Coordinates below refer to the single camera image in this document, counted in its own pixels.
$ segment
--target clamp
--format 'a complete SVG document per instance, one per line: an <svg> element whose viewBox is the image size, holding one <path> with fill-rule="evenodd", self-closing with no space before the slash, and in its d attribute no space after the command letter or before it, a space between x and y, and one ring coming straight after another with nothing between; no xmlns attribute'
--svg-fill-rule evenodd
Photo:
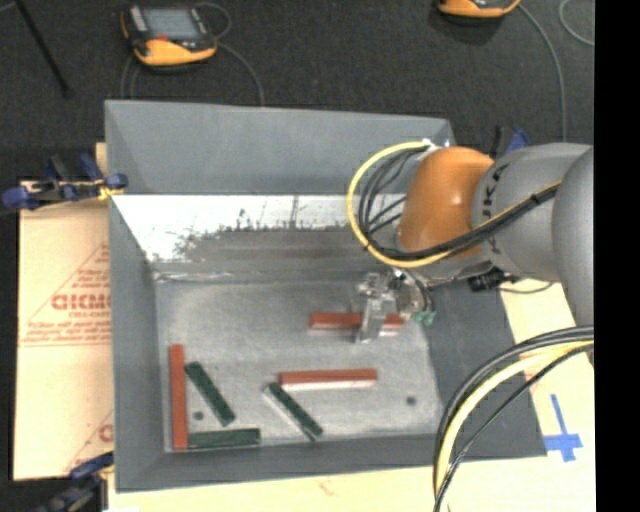
<svg viewBox="0 0 640 512"><path fill-rule="evenodd" d="M104 176L96 161L88 153L80 158L80 167L88 180L73 180L58 155L49 158L45 169L45 179L31 184L20 185L2 193L2 202L13 210L35 210L67 201L79 201L92 197L106 197L111 193L123 190L129 184L124 174Z"/></svg>
<svg viewBox="0 0 640 512"><path fill-rule="evenodd" d="M71 470L69 477L74 485L56 494L46 505L33 512L77 512L86 505L104 483L100 474L114 463L113 452L99 455Z"/></svg>

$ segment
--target green block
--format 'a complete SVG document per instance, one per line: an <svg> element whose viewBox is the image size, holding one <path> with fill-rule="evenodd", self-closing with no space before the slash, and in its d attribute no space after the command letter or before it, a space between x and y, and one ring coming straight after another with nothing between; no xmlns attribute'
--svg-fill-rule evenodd
<svg viewBox="0 0 640 512"><path fill-rule="evenodd" d="M229 407L229 404L211 381L209 375L207 375L207 372L200 363L189 363L184 367L184 370L189 376L189 379L191 379L191 382L195 384L200 394L207 401L209 407L217 416L218 420L220 420L223 427L236 419L235 413L231 410L231 407Z"/></svg>
<svg viewBox="0 0 640 512"><path fill-rule="evenodd" d="M322 427L277 382L269 384L267 392L286 409L309 440L316 441L322 435Z"/></svg>
<svg viewBox="0 0 640 512"><path fill-rule="evenodd" d="M260 429L239 428L189 434L189 449L238 448L260 444Z"/></svg>

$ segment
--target cable bundle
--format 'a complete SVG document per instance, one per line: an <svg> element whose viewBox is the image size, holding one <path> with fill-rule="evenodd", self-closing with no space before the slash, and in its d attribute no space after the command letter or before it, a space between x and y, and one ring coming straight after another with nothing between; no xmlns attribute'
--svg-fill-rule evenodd
<svg viewBox="0 0 640 512"><path fill-rule="evenodd" d="M441 509L445 493L462 459L478 436L535 382L567 359L593 350L594 328L572 327L543 334L510 347L478 368L455 392L436 434L433 464L434 511ZM469 438L449 464L455 440L476 406L503 382L526 369L542 368L512 393Z"/></svg>

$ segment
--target black floor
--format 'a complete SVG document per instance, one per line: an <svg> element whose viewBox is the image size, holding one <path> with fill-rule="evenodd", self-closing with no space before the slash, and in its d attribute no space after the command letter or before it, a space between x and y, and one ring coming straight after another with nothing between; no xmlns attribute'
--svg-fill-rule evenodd
<svg viewBox="0 0 640 512"><path fill-rule="evenodd" d="M251 74L224 48L192 73L161 76L132 65L123 76L130 52L118 28L120 1L22 2L73 95L61 94L23 13L11 0L0 3L0 190L39 177L53 153L92 148L104 135L105 98L133 92L137 98L258 102ZM485 152L497 126L507 134L521 128L532 144L593 144L595 49L563 27L561 3L522 0L526 12L518 8L497 24L463 26L444 19L431 1L219 1L233 20L222 42L251 63L266 105L444 117L459 144ZM219 11L201 12L214 30L223 29ZM572 0L564 20L591 39L594 12L595 0ZM16 235L15 217L0 216L0 511L19 512L66 483L9 480Z"/></svg>

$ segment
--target blue tape cross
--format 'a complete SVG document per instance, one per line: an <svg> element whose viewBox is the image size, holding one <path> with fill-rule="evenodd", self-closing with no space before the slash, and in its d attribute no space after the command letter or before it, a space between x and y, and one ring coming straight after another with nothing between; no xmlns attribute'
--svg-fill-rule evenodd
<svg viewBox="0 0 640 512"><path fill-rule="evenodd" d="M567 426L564 423L562 411L560 410L560 403L558 402L558 397L556 395L551 395L551 402L553 403L553 408L556 412L556 418L558 418L560 431L562 433L553 436L544 436L544 444L548 452L551 450L559 450L562 454L562 460L564 462L571 462L576 460L573 450L575 448L582 448L582 441L580 441L580 436L578 434L569 434L567 432Z"/></svg>

